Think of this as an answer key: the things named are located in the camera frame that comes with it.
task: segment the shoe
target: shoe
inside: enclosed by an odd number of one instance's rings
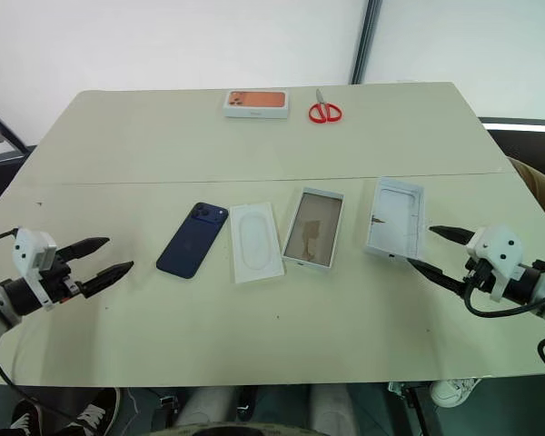
[[[121,391],[117,388],[105,388],[97,393],[97,396],[76,417],[76,420],[90,425],[99,431],[103,436],[109,432],[115,422],[119,404],[121,402]],[[68,427],[78,427],[78,424],[71,422]],[[93,432],[84,429],[85,436],[92,436]]]
[[[30,401],[22,400],[16,404],[12,413],[12,430],[22,430],[25,436],[42,436],[42,413]]]
[[[440,407],[456,407],[463,404],[481,379],[438,380],[430,385],[430,396]]]

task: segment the white wall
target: white wall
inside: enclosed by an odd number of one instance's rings
[[[365,0],[0,0],[0,117],[36,144],[84,89],[347,84]]]
[[[478,116],[545,119],[545,0],[382,0],[365,83],[451,81]]]

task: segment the black sneaker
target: black sneaker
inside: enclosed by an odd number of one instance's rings
[[[121,391],[119,391],[119,389],[105,388],[97,393],[97,396],[94,397],[84,411],[77,416],[76,420],[81,423],[89,424],[105,436],[115,422],[117,412],[119,412],[120,400]],[[73,422],[69,424],[69,427],[74,426],[77,426],[77,424]],[[84,429],[84,434],[86,436],[92,436],[93,432]]]
[[[40,409],[30,401],[22,400],[16,404],[15,410],[12,412],[10,428],[23,431],[25,436],[42,436],[41,420]]]

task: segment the scissors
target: scissors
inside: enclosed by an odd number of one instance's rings
[[[332,109],[336,113],[335,115],[331,114]],[[314,116],[313,111],[315,110],[319,116]],[[342,110],[335,104],[325,103],[321,90],[317,89],[317,103],[309,109],[309,119],[317,124],[334,123],[342,119]]]

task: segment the blue smartphone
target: blue smartphone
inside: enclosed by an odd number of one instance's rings
[[[226,218],[228,211],[223,207],[197,203],[163,250],[155,263],[156,268],[191,279],[200,268]]]

